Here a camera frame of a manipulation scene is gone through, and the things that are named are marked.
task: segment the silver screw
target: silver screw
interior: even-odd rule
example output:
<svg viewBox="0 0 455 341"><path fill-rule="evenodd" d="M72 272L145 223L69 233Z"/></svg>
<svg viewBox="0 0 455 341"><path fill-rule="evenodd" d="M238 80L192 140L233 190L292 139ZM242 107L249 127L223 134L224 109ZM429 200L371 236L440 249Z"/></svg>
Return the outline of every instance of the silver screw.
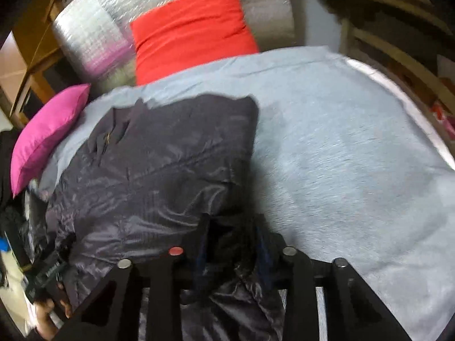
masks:
<svg viewBox="0 0 455 341"><path fill-rule="evenodd" d="M338 268L346 268L349 265L345 258L336 258L334 263Z"/></svg>
<svg viewBox="0 0 455 341"><path fill-rule="evenodd" d="M283 249L283 254L285 254L286 256L294 256L295 254L297 254L297 249L292 246L286 246Z"/></svg>
<svg viewBox="0 0 455 341"><path fill-rule="evenodd" d="M129 268L130 265L131 265L131 260L129 260L129 259L122 259L122 260L120 260L120 261L117 263L117 266L118 266L120 269Z"/></svg>

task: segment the silver insulation sheet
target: silver insulation sheet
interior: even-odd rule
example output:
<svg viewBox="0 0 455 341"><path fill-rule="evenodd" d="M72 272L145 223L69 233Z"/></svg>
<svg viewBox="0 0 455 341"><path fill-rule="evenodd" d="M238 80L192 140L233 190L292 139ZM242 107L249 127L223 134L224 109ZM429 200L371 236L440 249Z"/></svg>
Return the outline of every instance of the silver insulation sheet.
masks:
<svg viewBox="0 0 455 341"><path fill-rule="evenodd" d="M171 0L73 0L54 21L62 50L81 77L104 93L135 83L129 23ZM241 0L261 51L295 44L289 0Z"/></svg>

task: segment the bed sheet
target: bed sheet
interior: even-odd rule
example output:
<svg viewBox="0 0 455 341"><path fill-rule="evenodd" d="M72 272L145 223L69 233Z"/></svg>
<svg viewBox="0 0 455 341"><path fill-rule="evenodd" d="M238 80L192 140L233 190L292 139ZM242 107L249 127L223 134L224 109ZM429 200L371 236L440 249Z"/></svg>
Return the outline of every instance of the bed sheet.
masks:
<svg viewBox="0 0 455 341"><path fill-rule="evenodd" d="M310 257L347 258L414 341L435 340L455 312L453 159L443 144L448 162L441 157L425 119L416 125L409 99L368 71L323 47L294 47L117 88L86 107L39 191L49 197L113 106L251 94L260 108L251 165L257 211Z"/></svg>

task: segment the cushion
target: cushion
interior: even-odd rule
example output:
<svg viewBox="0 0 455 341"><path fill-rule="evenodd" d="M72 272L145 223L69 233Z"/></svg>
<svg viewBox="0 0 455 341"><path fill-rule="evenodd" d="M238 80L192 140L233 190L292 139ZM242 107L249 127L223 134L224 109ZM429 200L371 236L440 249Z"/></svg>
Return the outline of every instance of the cushion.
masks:
<svg viewBox="0 0 455 341"><path fill-rule="evenodd" d="M30 120L14 146L11 191L17 196L47 163L87 103L89 84L68 87L49 100Z"/></svg>
<svg viewBox="0 0 455 341"><path fill-rule="evenodd" d="M258 53L239 0L173 0L131 23L136 82L214 60Z"/></svg>

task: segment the pink pillow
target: pink pillow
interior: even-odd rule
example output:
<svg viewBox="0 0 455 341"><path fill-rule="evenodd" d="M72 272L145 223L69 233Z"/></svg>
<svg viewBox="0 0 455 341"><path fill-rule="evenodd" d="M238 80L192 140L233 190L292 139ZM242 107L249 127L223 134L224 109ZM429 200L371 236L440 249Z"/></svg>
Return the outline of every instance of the pink pillow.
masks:
<svg viewBox="0 0 455 341"><path fill-rule="evenodd" d="M51 98L26 125L11 159L13 196L39 176L49 155L87 104L89 90L89 84L68 87Z"/></svg>

